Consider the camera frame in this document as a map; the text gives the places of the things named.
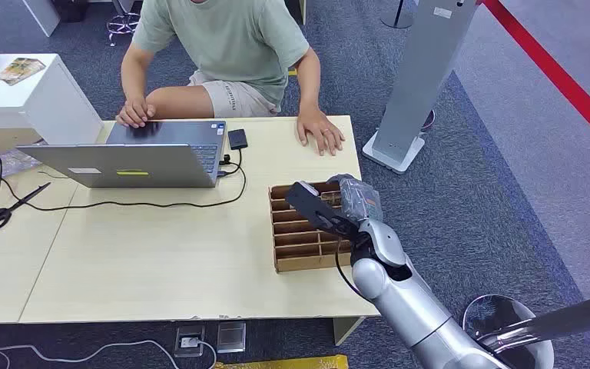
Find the person's left hand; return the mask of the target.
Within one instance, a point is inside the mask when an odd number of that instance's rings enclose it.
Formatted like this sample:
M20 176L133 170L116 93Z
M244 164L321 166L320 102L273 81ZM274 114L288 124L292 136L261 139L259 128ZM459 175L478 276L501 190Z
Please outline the person's left hand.
M309 144L311 136L319 156L324 156L327 152L335 156L338 151L343 150L343 133L319 108L301 108L297 116L296 130L302 146Z

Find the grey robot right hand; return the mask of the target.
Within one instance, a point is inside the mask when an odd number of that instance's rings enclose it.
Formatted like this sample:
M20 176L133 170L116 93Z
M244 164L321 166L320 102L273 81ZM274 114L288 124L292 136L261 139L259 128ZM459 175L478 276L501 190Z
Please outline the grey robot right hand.
M380 193L372 185L349 174L334 175L326 183L339 185L341 211L346 218L357 222L383 220Z

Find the person's right hand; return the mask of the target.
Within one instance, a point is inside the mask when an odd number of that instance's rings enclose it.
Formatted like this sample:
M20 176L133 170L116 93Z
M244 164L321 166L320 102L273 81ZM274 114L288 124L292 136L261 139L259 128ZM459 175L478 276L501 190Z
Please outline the person's right hand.
M145 98L129 98L116 115L119 125L132 128L143 128L156 115L156 108Z

